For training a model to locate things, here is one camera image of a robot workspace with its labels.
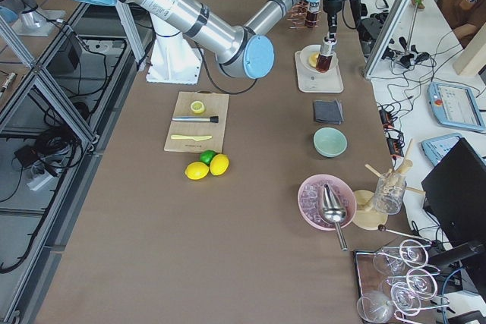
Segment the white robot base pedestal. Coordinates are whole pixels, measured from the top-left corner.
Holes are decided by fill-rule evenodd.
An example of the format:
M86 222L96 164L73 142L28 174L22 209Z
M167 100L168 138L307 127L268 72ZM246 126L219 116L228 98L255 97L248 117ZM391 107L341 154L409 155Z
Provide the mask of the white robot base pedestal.
M163 13L174 5L175 0L153 0L163 5ZM182 33L151 13L156 41L150 57L147 82L195 85L200 74L201 59L183 38Z

